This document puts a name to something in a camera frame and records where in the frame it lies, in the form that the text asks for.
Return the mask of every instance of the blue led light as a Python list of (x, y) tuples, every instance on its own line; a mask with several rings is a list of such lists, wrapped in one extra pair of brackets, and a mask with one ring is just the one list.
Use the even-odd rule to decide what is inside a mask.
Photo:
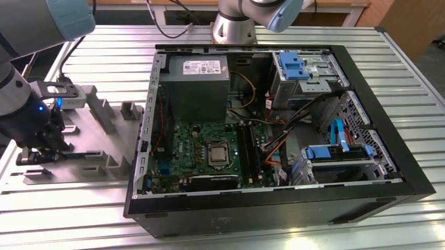
[(56, 98), (56, 102), (57, 102), (57, 108), (61, 108), (62, 99), (61, 98)]

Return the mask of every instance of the slotted aluminum surface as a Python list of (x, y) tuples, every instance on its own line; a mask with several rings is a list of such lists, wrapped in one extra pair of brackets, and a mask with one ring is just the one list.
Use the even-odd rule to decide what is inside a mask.
[[(164, 28), (177, 34), (181, 27)], [(209, 43), (209, 28), (168, 40), (155, 27), (98, 26), (66, 61), (76, 84), (94, 84), (112, 105), (145, 99), (156, 43)], [(127, 182), (24, 185), (0, 162), (0, 246), (17, 249), (439, 249), (445, 246), (445, 109), (442, 99), (372, 28), (294, 27), (280, 34), (256, 29), (260, 44), (338, 44), (348, 53), (433, 182), (437, 194), (396, 206), (358, 224), (153, 239), (123, 218)], [(58, 55), (46, 80), (53, 80)]]

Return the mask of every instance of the motherboard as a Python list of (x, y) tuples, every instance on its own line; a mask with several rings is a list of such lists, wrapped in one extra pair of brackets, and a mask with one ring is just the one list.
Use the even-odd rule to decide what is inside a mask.
[(155, 193), (274, 186), (272, 169), (263, 165), (264, 127), (251, 123), (179, 124), (169, 162), (157, 162)]

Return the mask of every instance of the blue clip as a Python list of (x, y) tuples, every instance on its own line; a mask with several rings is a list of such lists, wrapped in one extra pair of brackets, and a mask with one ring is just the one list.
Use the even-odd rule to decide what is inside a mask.
[(331, 158), (331, 153), (328, 152), (327, 147), (311, 147), (315, 159), (319, 158)]
[(279, 64), (287, 80), (308, 80), (310, 75), (304, 70), (304, 62), (299, 59), (296, 52), (280, 52)]
[(371, 158), (374, 156), (374, 148), (372, 148), (372, 146), (364, 145), (364, 150), (366, 150), (368, 158)]
[(296, 170), (298, 166), (299, 166), (299, 163), (296, 162), (296, 163), (294, 164), (294, 166), (292, 166), (292, 171), (291, 171), (291, 174), (294, 174), (294, 172), (295, 172), (295, 170)]
[(62, 99), (60, 97), (56, 98), (56, 102), (57, 102), (57, 108), (61, 108), (61, 106), (62, 106)]
[(312, 153), (312, 150), (310, 148), (306, 148), (306, 155), (307, 155), (307, 159), (314, 158), (314, 153)]

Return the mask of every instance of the gray robot arm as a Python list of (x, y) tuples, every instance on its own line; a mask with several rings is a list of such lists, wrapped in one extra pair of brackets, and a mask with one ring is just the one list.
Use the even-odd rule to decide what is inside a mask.
[(255, 42), (253, 22), (272, 32), (292, 24), (303, 0), (223, 0), (212, 28), (212, 38), (220, 44)]
[(52, 161), (57, 151), (66, 149), (61, 135), (64, 125), (57, 107), (42, 103), (50, 96), (41, 95), (44, 82), (32, 85), (41, 87), (41, 91), (36, 91), (9, 61), (73, 41), (93, 29), (86, 0), (0, 2), (0, 133), (13, 139), (18, 147), (37, 149), (32, 161)]

